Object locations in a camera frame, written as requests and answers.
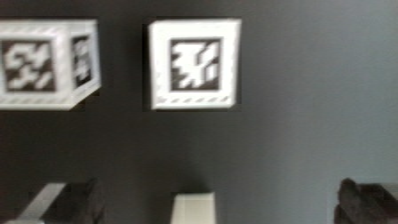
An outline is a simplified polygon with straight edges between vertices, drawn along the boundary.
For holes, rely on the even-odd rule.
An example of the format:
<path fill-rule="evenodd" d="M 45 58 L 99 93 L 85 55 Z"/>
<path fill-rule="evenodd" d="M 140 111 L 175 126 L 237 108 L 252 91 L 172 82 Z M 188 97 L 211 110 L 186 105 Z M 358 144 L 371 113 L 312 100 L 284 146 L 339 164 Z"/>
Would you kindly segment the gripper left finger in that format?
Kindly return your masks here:
<path fill-rule="evenodd" d="M 104 224 L 104 199 L 97 180 L 47 183 L 10 224 Z"/>

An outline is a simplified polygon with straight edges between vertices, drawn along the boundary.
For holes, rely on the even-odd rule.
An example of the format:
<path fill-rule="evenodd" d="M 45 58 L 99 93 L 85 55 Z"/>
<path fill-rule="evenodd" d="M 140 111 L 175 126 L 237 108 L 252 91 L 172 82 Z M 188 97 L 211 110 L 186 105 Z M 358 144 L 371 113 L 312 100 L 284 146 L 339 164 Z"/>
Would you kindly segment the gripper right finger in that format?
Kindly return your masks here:
<path fill-rule="evenodd" d="M 398 224 L 398 183 L 340 181 L 333 224 Z"/>

